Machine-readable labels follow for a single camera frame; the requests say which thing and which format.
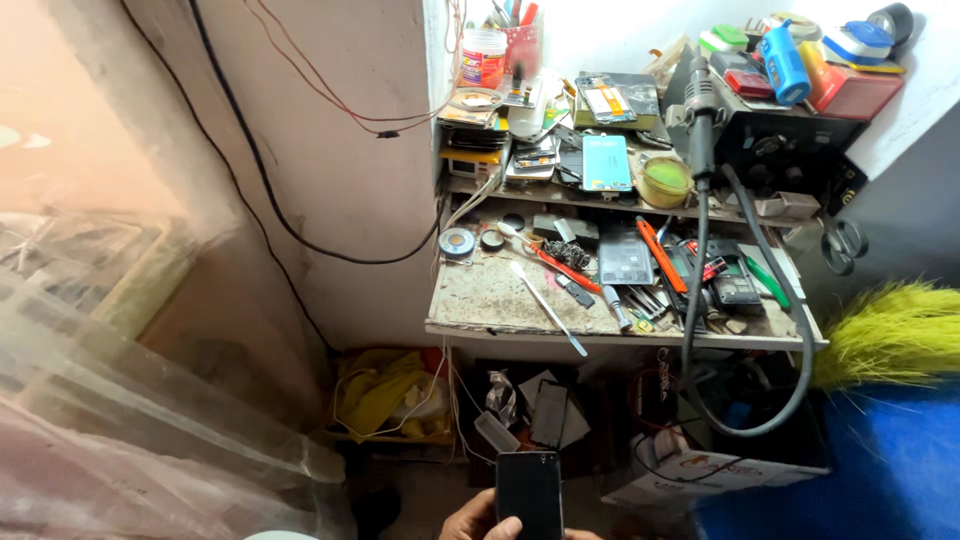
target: broom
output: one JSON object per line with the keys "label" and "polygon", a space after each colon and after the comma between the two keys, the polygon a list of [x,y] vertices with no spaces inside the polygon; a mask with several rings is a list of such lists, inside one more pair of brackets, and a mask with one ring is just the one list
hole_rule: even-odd
{"label": "broom", "polygon": [[960,373],[960,291],[933,282],[888,282],[857,296],[816,356],[812,384],[929,385]]}

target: scissors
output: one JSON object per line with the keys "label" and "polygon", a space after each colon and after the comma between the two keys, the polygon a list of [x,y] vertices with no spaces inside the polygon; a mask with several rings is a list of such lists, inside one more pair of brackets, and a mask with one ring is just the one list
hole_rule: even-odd
{"label": "scissors", "polygon": [[867,255],[867,248],[870,247],[867,235],[853,223],[844,219],[834,220],[823,210],[817,218],[824,226],[820,250],[824,253],[827,266],[838,276],[848,276],[853,271],[853,260]]}

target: pen holder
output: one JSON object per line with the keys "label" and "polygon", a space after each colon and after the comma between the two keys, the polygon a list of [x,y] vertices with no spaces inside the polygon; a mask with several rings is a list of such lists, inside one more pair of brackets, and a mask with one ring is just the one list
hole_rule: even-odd
{"label": "pen holder", "polygon": [[530,80],[540,74],[543,65],[543,8],[527,26],[499,28],[507,35],[507,53],[503,72],[513,75],[517,62],[523,64],[523,78]]}

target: black smartphone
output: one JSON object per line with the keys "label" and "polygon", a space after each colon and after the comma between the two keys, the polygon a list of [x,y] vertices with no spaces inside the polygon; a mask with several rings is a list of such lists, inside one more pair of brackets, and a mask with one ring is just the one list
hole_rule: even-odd
{"label": "black smartphone", "polygon": [[560,456],[514,452],[496,457],[496,521],[520,518],[517,540],[563,540]]}

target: hand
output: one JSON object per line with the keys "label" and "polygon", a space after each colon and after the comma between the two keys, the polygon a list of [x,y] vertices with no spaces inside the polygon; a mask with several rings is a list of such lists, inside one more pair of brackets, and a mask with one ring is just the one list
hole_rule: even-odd
{"label": "hand", "polygon": [[495,491],[481,491],[444,521],[440,540],[515,540],[523,529],[519,518],[496,522],[493,511]]}
{"label": "hand", "polygon": [[564,540],[603,540],[588,530],[564,529]]}

